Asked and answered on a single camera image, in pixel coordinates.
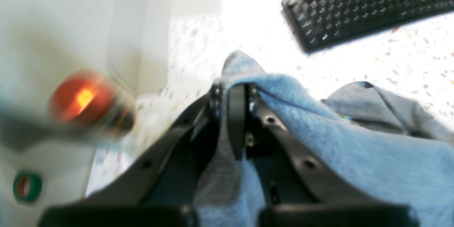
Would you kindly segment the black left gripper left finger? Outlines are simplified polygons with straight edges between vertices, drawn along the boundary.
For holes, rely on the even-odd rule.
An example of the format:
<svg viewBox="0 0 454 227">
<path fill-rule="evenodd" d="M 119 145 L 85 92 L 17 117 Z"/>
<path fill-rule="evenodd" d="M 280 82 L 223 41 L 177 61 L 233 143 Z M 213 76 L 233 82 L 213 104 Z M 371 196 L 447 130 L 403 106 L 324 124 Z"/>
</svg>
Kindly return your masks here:
<svg viewBox="0 0 454 227">
<path fill-rule="evenodd" d="M 185 205 L 214 156 L 220 132 L 222 85 L 187 107 L 166 133 L 87 206 Z"/>
</svg>

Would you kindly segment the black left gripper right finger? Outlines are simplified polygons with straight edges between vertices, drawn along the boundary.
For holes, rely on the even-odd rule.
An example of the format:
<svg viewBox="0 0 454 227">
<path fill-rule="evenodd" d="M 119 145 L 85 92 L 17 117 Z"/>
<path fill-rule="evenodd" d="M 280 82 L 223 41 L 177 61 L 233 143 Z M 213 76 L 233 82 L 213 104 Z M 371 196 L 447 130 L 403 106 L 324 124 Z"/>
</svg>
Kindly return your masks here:
<svg viewBox="0 0 454 227">
<path fill-rule="evenodd" d="M 289 132 L 256 85 L 227 92 L 227 130 L 235 159 L 251 159 L 271 206 L 369 206 L 376 199 L 348 183 Z"/>
</svg>

